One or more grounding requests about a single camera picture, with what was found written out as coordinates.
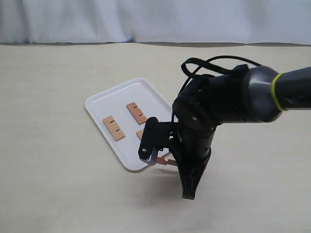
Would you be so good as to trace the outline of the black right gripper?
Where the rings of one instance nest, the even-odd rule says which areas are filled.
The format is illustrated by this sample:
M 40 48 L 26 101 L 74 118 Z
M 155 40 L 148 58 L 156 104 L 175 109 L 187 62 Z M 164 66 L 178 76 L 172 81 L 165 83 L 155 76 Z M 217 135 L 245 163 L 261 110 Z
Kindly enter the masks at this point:
M 208 102 L 209 81 L 192 80 L 173 102 L 177 117 L 173 156 L 177 161 L 182 198 L 194 200 L 210 158 L 211 142 L 219 121 Z

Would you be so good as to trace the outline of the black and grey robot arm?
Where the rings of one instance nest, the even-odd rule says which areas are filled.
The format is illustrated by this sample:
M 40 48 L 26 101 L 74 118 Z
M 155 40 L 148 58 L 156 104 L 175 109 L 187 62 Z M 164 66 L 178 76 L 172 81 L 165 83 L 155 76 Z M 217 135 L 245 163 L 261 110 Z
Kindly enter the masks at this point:
M 195 198 L 211 155 L 216 128 L 224 123 L 270 123 L 286 110 L 311 107 L 311 69 L 279 73 L 259 66 L 238 74 L 193 80 L 173 102 L 178 149 L 173 154 L 182 197 Z

